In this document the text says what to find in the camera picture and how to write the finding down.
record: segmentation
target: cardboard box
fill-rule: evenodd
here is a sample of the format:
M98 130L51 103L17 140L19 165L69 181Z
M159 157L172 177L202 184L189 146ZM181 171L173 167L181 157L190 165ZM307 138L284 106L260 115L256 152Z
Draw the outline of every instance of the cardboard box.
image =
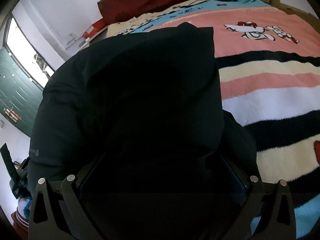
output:
M309 23L318 33L320 33L320 20L314 15L302 11L298 8L292 7L290 5L281 3L280 0L260 0L263 1L279 10L284 11L286 14L295 14L299 16L301 19L305 20Z

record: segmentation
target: door handle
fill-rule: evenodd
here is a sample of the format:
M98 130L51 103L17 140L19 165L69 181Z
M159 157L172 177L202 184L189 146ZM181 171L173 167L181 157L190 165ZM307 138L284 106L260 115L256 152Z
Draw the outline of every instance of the door handle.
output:
M7 116L11 118L12 121L17 122L18 120L21 120L22 117L19 116L15 111L11 109L4 109L4 112L6 113Z

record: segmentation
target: pink stripe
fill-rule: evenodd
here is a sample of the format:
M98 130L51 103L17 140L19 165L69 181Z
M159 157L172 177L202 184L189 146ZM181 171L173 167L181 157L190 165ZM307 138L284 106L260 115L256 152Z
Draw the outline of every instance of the pink stripe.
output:
M245 95L263 88L310 88L317 85L320 85L320 75L313 73L296 75L261 73L220 83L222 100Z
M240 21L254 22L257 26L265 28L264 33L273 36L275 40L244 38L244 32L232 31L225 27L225 25L237 25ZM213 27L215 57L225 57L258 50L294 52L303 57L320 57L319 33L299 16L287 15L285 12L273 7L195 12L173 18L155 26L153 29L176 27L183 22L191 23L196 27ZM295 36L299 43L295 44L279 37L277 33L268 29L267 26L278 26L284 32Z

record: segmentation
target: cream stripe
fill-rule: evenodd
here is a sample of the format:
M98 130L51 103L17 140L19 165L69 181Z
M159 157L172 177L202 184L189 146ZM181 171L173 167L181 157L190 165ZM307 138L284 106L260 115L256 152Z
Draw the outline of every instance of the cream stripe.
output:
M258 152L257 165L262 181L290 181L319 167L314 151L316 140L320 140L320 134L286 147Z
M301 63L298 61L279 62L276 60L262 60L219 69L221 82L227 82L236 78L243 78L260 73L291 75L313 73L320 75L320 67L315 67L309 62Z

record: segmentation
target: bed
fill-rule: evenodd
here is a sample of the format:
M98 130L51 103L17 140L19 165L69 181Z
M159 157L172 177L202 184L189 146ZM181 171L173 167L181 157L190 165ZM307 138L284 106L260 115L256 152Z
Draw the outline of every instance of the bed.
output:
M110 24L103 38L183 22L213 27L223 109L254 134L262 180L288 181L306 239L320 217L319 33L259 0L189 0Z

